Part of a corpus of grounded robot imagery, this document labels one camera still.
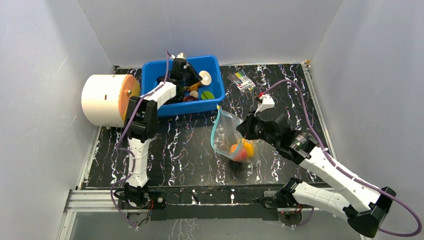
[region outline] white wall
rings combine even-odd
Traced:
[[[338,159],[424,219],[424,2],[345,0],[311,62]],[[395,204],[382,227],[407,233]],[[398,239],[378,233],[376,239]],[[424,233],[412,239],[424,239]]]
[[[342,0],[78,0],[114,65],[173,54],[220,64],[310,60]]]
[[[0,63],[0,238],[56,239],[94,140],[81,91],[113,67],[77,0],[2,1]]]

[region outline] white cylindrical container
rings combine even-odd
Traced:
[[[140,85],[130,74],[95,74],[82,89],[81,105],[87,119],[96,126],[124,126],[128,102],[140,96]]]

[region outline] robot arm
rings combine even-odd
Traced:
[[[123,195],[116,197],[133,207],[144,206],[149,201],[149,194],[146,194],[148,192],[146,183],[149,144],[157,130],[158,109],[176,95],[176,86],[171,82],[159,84],[163,86],[142,100],[127,132],[129,149],[135,156],[135,159],[129,156],[129,169],[132,169],[135,164],[134,172],[124,185]],[[138,96],[129,99],[125,126],[129,124],[129,119],[139,101],[141,98]]]
[[[335,162],[333,166],[314,138],[306,132],[290,128],[287,116],[274,107],[274,101],[268,94],[260,99],[262,103],[257,110],[251,112],[236,129],[247,140],[262,139],[271,144],[282,157],[312,171],[336,191],[319,189],[292,178],[280,192],[268,198],[268,202],[273,207],[291,207],[296,204],[318,207],[347,220],[360,234],[374,237],[390,210],[392,200],[355,182],[355,178],[360,178],[331,158]],[[354,178],[346,177],[337,167]],[[382,190],[396,196],[389,187]]]

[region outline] black marble-patterned floor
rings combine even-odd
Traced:
[[[244,119],[254,109],[254,96],[282,79],[295,81],[303,91],[309,119],[325,141],[320,121],[300,64],[230,65],[220,67],[226,97],[222,108]],[[230,85],[227,76],[244,70],[256,84],[254,93],[242,95]],[[139,81],[141,68],[117,69],[116,74],[132,74]],[[300,94],[290,84],[281,84],[271,93],[275,106],[286,111],[293,129],[307,130]],[[217,111],[178,115],[159,119],[157,134],[149,146],[149,186],[212,186],[238,184],[283,184],[291,177],[306,182],[322,182],[291,161],[280,157],[266,143],[256,147],[259,161],[250,165],[235,163],[216,154],[211,147],[211,131]],[[82,188],[110,188],[128,173],[126,153],[114,149],[121,128],[102,128],[89,176]]]

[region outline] plastic zipper bag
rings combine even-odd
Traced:
[[[239,163],[250,164],[255,158],[256,140],[245,140],[236,130],[243,122],[238,116],[222,110],[220,106],[210,136],[210,144],[218,154]]]

